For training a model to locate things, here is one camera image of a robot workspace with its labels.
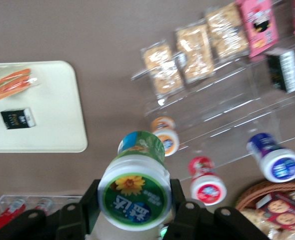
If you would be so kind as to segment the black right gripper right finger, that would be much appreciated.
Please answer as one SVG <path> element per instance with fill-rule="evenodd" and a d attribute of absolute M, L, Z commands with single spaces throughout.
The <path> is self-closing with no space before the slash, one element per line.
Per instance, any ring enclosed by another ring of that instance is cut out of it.
<path fill-rule="evenodd" d="M 170 180 L 174 219 L 167 240 L 267 240 L 268 237 L 237 209 L 219 207 L 214 213 L 195 199 L 187 200 L 178 179 Z"/>

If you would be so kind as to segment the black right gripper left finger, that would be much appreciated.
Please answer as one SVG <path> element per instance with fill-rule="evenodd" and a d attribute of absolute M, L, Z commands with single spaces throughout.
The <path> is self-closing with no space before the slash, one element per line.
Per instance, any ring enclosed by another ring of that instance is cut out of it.
<path fill-rule="evenodd" d="M 0 228 L 0 240 L 84 240 L 100 214 L 95 179 L 78 203 L 68 203 L 51 215 L 29 209 Z"/>

